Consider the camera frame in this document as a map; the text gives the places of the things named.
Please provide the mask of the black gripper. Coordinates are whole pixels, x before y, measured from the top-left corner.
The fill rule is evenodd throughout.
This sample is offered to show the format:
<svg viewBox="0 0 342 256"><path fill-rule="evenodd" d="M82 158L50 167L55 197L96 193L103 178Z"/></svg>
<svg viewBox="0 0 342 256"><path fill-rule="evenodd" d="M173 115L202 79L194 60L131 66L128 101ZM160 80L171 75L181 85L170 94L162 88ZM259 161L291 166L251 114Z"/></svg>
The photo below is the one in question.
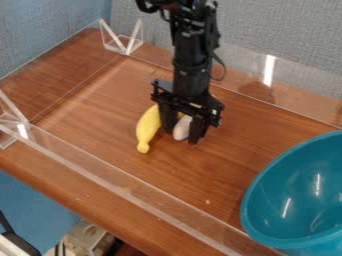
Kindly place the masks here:
<svg viewBox="0 0 342 256"><path fill-rule="evenodd" d="M190 122L189 143L197 144L206 136L210 125L218 127L222 123L221 114L225 104L206 91L195 98L178 96L173 92L173 82L155 79L151 99L159 105L162 127L171 134L178 122L178 112L194 116Z"/></svg>

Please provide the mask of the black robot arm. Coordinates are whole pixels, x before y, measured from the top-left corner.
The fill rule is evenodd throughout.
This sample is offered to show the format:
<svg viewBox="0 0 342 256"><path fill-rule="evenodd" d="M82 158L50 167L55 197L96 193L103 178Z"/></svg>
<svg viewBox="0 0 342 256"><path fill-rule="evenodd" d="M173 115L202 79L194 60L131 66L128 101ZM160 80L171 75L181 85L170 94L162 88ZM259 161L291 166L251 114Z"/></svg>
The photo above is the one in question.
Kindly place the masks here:
<svg viewBox="0 0 342 256"><path fill-rule="evenodd" d="M171 133L178 113L193 118L189 143L197 144L210 126L221 125L223 103L210 93L213 60L219 47L217 0L135 0L144 13L160 13L170 24L174 46L174 77L171 81L155 79L151 99L158 103L162 127Z"/></svg>

